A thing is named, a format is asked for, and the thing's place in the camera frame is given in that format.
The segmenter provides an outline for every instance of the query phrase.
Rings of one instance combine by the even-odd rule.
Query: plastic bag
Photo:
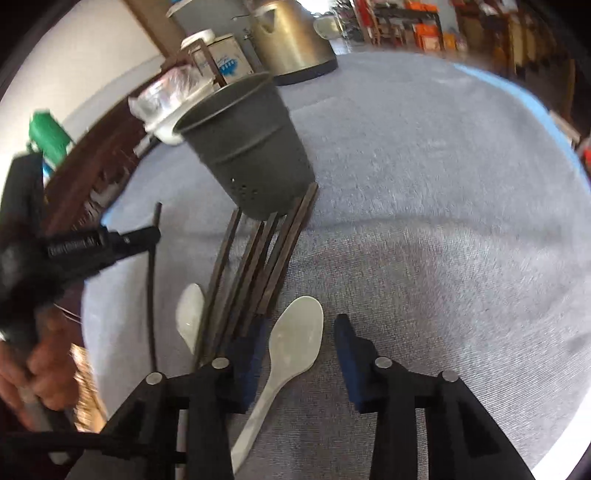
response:
[[[202,82],[209,81],[189,65],[175,67],[146,88],[137,98],[129,97],[131,114],[150,124],[176,110]]]

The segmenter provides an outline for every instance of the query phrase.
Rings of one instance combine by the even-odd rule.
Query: metal screw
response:
[[[390,368],[393,362],[387,356],[379,356],[374,360],[375,366],[378,368]]]
[[[216,370],[222,370],[226,368],[228,365],[230,365],[230,360],[228,360],[224,356],[214,358],[212,362],[212,367],[214,367]]]
[[[146,377],[148,385],[156,385],[162,381],[162,374],[160,372],[152,372]]]
[[[454,383],[455,381],[457,381],[458,378],[460,378],[458,374],[455,373],[453,370],[444,370],[443,372],[441,372],[441,376],[446,382],[450,383]]]

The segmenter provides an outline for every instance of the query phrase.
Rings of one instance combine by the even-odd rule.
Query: green bottle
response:
[[[48,110],[33,113],[29,123],[29,139],[27,149],[42,153],[54,170],[64,161],[69,145],[73,143],[70,135]]]

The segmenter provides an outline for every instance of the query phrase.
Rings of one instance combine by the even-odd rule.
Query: finger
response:
[[[66,335],[52,332],[35,347],[27,366],[33,375],[40,375],[70,358],[70,340]]]
[[[14,412],[25,428],[34,430],[33,419],[26,411],[17,388],[3,377],[0,377],[0,398],[4,400],[4,403]]]
[[[20,411],[24,408],[21,396],[17,388],[4,377],[0,377],[0,398],[8,405],[12,411]]]
[[[51,398],[69,383],[76,382],[75,373],[76,364],[69,357],[63,364],[56,365],[54,369],[34,377],[31,389],[40,398]]]
[[[0,376],[17,387],[24,387],[28,383],[25,370],[18,366],[6,342],[0,342]]]
[[[78,398],[78,382],[74,380],[52,397],[44,399],[43,403],[51,410],[64,410],[65,408],[75,407],[78,403]]]
[[[66,329],[67,319],[63,312],[56,307],[51,305],[50,307],[37,312],[37,319],[43,326],[43,333],[45,336],[50,332],[62,332]]]

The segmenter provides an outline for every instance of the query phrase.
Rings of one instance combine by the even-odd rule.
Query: kettle base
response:
[[[326,75],[327,73],[336,70],[338,66],[339,64],[336,61],[336,58],[334,58],[324,63],[320,63],[319,65],[314,65],[313,67],[308,67],[303,70],[285,73],[283,75],[276,75],[274,77],[274,81],[275,84],[278,86],[293,85],[294,83],[305,82],[306,80],[311,80],[315,79],[316,77]]]

